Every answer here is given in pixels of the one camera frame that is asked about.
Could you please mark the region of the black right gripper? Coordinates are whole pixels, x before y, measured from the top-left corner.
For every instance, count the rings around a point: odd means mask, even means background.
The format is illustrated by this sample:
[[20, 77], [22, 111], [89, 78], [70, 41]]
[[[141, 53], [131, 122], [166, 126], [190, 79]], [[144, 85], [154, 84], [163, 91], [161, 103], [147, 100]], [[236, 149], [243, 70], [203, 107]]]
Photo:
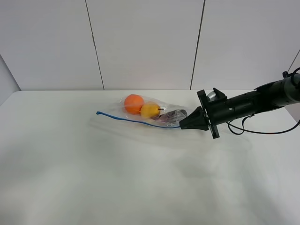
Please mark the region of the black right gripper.
[[217, 99], [209, 102], [205, 90], [197, 92], [201, 106], [197, 107], [190, 115], [180, 121], [181, 129], [197, 129], [211, 131], [213, 139], [219, 138], [217, 125], [227, 122], [226, 113], [227, 96], [216, 88], [213, 91]]

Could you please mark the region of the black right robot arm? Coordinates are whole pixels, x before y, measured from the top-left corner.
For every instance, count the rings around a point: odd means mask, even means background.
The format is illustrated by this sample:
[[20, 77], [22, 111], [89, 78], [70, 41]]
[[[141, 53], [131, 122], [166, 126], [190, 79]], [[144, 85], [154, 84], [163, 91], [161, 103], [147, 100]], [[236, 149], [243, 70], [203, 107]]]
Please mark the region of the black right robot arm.
[[292, 73], [283, 72], [283, 79], [270, 82], [232, 98], [228, 98], [218, 89], [210, 94], [204, 90], [197, 92], [201, 106], [180, 121], [181, 129], [210, 130], [214, 139], [219, 138], [217, 126], [226, 123], [232, 132], [236, 119], [251, 118], [259, 113], [280, 109], [300, 101], [300, 74], [296, 69]]

